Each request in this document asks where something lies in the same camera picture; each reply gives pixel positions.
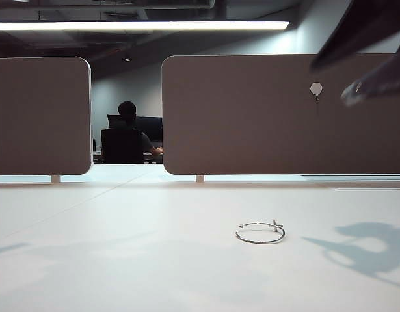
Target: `metal ring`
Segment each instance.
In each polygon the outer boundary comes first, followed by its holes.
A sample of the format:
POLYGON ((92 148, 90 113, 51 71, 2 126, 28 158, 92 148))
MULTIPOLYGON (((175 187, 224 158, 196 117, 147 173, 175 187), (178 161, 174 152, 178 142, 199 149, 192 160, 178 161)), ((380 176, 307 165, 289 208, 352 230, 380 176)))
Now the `metal ring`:
POLYGON ((274 240, 250 240, 250 239, 245 239, 244 237, 240 236, 239 231, 236 231, 236 237, 238 239, 240 239, 241 241, 244 242, 251 242, 252 244, 274 244, 280 240, 282 240, 285 237, 285 230, 282 228, 283 225, 282 224, 277 224, 275 220, 273 220, 272 224, 271 223, 266 223, 266 222, 251 222, 251 223, 246 223, 246 224, 240 224, 238 226, 238 228, 243 229, 245 226, 251 226, 251 225, 255 225, 255 224, 264 224, 269 226, 270 228, 274 228, 273 231, 277 232, 278 234, 280 234, 278 239, 274 239, 274 240))

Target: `gray fabric partition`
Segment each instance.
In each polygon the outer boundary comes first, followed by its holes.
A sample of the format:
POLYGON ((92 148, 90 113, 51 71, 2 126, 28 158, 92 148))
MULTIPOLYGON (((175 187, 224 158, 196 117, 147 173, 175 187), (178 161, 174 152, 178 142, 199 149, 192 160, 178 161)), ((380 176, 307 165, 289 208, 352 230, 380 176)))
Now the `gray fabric partition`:
POLYGON ((321 73, 313 55, 178 56, 163 63, 164 164, 173 174, 400 173, 400 96, 354 107, 343 89, 388 55, 321 73), (316 101, 313 82, 323 91, 316 101))
POLYGON ((0 58, 0 175, 83 174, 91 143, 85 60, 0 58))

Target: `ceiling light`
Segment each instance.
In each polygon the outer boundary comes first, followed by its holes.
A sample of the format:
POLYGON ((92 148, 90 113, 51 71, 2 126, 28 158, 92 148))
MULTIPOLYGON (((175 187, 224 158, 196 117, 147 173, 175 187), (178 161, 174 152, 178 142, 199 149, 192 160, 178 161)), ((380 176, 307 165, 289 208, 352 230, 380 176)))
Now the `ceiling light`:
POLYGON ((288 21, 65 21, 0 22, 0 31, 270 31, 283 30, 288 21))

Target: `office desk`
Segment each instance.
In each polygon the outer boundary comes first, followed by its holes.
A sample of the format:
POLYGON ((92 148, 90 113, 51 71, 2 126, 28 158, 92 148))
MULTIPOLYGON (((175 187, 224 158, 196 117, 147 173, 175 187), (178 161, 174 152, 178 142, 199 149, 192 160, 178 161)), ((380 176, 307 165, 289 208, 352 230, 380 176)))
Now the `office desk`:
POLYGON ((0 185, 0 312, 400 311, 400 181, 195 183, 158 164, 46 179, 0 185), (235 238, 272 219, 283 242, 235 238))
MULTIPOLYGON (((146 163, 163 163, 163 153, 160 154, 158 157, 153 157, 151 153, 143 153, 144 160, 146 163)), ((101 152, 100 151, 93 151, 93 163, 94 164, 102 164, 101 161, 101 152)))

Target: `black monitor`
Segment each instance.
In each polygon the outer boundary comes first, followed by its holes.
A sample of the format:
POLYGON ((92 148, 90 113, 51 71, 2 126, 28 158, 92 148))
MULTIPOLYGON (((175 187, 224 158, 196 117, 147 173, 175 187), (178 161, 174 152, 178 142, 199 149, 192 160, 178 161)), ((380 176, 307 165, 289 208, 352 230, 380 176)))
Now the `black monitor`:
MULTIPOLYGON (((126 126, 126 122, 120 115, 107 115, 110 129, 118 129, 126 126)), ((136 129, 145 133, 153 142, 162 142, 162 117, 136 117, 136 129)))
POLYGON ((151 141, 162 142, 162 117, 136 117, 136 129, 145 133, 151 141))

